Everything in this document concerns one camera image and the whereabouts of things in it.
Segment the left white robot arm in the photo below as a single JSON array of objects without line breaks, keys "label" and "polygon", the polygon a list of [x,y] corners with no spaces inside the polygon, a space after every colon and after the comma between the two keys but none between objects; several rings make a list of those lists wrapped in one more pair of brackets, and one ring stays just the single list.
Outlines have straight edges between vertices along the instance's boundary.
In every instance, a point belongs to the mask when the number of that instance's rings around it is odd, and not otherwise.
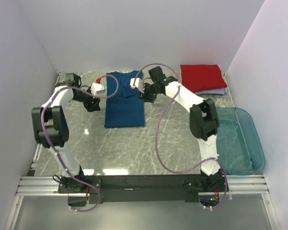
[{"label": "left white robot arm", "polygon": [[56,84],[54,93],[41,107],[32,109],[31,116],[35,140],[53,155],[61,170],[61,178],[54,176],[57,182],[74,192],[86,188],[86,180],[80,164],[68,146],[69,128],[64,115],[64,108],[70,101],[83,104],[88,112],[99,111],[100,98],[105,91],[100,79],[92,83],[87,90],[81,88],[81,77],[69,73],[65,80]]}]

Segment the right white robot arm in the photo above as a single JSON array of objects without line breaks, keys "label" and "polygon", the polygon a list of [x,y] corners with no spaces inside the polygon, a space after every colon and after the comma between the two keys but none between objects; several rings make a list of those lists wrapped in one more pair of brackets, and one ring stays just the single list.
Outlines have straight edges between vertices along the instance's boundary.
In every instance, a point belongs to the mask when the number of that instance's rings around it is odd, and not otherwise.
[{"label": "right white robot arm", "polygon": [[157,95],[163,94],[170,98],[168,105],[177,102],[189,113],[189,128],[198,141],[201,161],[182,173],[200,167],[200,179],[193,185],[202,191],[214,190],[219,182],[226,180],[216,149],[219,119],[214,101],[197,96],[179,83],[176,77],[167,77],[160,66],[150,69],[148,73],[151,84],[135,77],[131,79],[130,87],[139,90],[139,97],[144,102],[154,103]]}]

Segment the blue t shirt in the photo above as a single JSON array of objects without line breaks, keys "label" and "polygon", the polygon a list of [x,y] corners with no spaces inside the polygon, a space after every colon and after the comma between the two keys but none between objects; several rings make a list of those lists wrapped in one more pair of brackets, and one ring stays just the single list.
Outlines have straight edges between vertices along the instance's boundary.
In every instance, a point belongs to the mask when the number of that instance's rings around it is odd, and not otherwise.
[{"label": "blue t shirt", "polygon": [[106,101],[105,128],[143,127],[145,126],[144,102],[139,91],[130,87],[131,79],[143,78],[143,73],[134,70],[129,73],[110,72],[116,78],[107,77],[107,95],[116,94]]}]

